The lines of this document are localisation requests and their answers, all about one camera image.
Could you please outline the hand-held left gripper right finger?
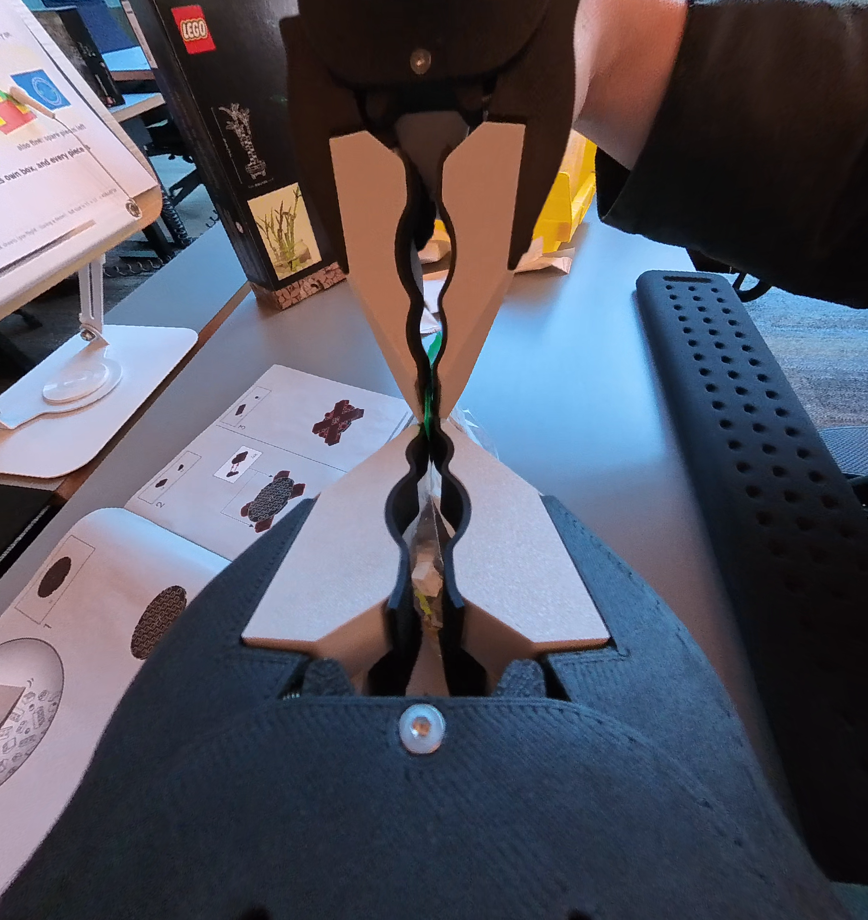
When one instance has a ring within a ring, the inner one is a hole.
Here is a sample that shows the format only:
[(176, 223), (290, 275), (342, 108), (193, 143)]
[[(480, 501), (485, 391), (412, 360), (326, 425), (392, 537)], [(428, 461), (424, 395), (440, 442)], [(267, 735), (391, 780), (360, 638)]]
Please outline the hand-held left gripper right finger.
[(449, 692), (493, 689), (509, 662), (606, 646), (611, 634), (541, 494), (452, 422), (433, 436), (443, 550), (440, 650)]

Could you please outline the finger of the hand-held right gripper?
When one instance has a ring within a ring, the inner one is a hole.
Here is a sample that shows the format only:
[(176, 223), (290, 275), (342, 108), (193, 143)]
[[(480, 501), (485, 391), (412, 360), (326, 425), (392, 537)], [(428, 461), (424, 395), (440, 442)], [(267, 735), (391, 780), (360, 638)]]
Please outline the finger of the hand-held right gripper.
[(448, 152), (459, 138), (458, 119), (445, 120), (435, 132), (440, 211), (451, 230), (453, 257), (440, 295), (440, 419), (462, 395), (513, 278), (509, 252), (524, 133), (521, 123), (485, 121)]
[(430, 365), (420, 335), (425, 300), (407, 214), (405, 160), (368, 131), (330, 141), (347, 276), (393, 377), (418, 420)]

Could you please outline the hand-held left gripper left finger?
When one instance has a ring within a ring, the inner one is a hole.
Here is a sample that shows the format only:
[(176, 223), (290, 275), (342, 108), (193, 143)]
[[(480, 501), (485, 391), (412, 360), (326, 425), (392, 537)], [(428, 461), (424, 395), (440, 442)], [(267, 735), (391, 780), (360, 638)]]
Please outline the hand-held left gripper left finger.
[(411, 425), (325, 489), (242, 633), (250, 646), (339, 661), (377, 689), (405, 690), (421, 627), (405, 531), (428, 470)]

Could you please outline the pile of small toy bricks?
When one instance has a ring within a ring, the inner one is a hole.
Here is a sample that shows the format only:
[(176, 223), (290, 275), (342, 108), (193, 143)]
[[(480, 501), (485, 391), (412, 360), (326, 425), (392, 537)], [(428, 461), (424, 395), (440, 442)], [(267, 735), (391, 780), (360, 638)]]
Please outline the pile of small toy bricks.
[(430, 501), (408, 536), (414, 606), (426, 635), (436, 639), (443, 626), (443, 553), (453, 530), (444, 521), (437, 503)]

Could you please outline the clear zip bag green seal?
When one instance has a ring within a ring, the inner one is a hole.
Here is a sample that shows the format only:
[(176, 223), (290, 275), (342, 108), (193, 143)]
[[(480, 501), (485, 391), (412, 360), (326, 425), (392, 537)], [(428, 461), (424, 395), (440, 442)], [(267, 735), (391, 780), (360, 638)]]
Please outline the clear zip bag green seal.
[(418, 483), (419, 512), (405, 534), (410, 598), (419, 623), (419, 648), (408, 696), (482, 696), (486, 671), (463, 650), (464, 602), (454, 575), (456, 527), (449, 515), (462, 504), (434, 459)]

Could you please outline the person's right forearm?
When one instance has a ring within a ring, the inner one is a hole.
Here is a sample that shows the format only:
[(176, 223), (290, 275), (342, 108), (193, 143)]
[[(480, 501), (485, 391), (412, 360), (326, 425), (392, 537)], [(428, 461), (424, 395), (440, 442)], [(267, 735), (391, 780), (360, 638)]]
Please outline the person's right forearm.
[(607, 224), (868, 307), (868, 2), (581, 2), (576, 49)]

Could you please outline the yellow plastic bin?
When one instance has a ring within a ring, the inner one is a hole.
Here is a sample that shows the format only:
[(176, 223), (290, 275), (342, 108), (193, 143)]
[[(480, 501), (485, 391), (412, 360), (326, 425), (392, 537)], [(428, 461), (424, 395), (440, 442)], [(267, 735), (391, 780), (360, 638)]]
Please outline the yellow plastic bin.
[(533, 230), (542, 239), (543, 254), (571, 241), (596, 191), (596, 144), (576, 130), (569, 133), (566, 151)]

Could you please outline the black toy set box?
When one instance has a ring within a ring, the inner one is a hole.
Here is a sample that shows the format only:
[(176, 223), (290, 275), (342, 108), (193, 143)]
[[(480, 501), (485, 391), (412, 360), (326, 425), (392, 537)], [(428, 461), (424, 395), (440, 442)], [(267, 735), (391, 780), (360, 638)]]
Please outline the black toy set box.
[(345, 280), (299, 183), (280, 19), (295, 1), (137, 1), (157, 82), (258, 298)]

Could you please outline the open instruction booklet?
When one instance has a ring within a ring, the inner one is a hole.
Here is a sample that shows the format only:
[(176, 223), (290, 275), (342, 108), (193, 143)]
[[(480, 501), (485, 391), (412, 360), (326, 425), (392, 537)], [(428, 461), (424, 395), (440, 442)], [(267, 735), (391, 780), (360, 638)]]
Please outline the open instruction booklet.
[(176, 617), (409, 419), (401, 399), (276, 365), (126, 508), (69, 529), (0, 616), (0, 893)]

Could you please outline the white document stand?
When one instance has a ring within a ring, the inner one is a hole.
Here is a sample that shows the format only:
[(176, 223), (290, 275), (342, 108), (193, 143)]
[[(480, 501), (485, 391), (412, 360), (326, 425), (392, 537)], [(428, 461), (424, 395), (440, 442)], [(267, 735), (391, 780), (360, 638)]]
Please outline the white document stand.
[(80, 331), (0, 397), (0, 474), (84, 466), (197, 342), (104, 328), (106, 252), (159, 215), (146, 159), (23, 2), (0, 2), (0, 320), (73, 271)]

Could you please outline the printed instruction sheet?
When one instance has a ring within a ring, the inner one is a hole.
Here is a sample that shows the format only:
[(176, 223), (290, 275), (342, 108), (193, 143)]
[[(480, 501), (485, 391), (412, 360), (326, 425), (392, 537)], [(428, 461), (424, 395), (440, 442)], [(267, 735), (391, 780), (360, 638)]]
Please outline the printed instruction sheet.
[(0, 2), (0, 271), (155, 185), (22, 2)]

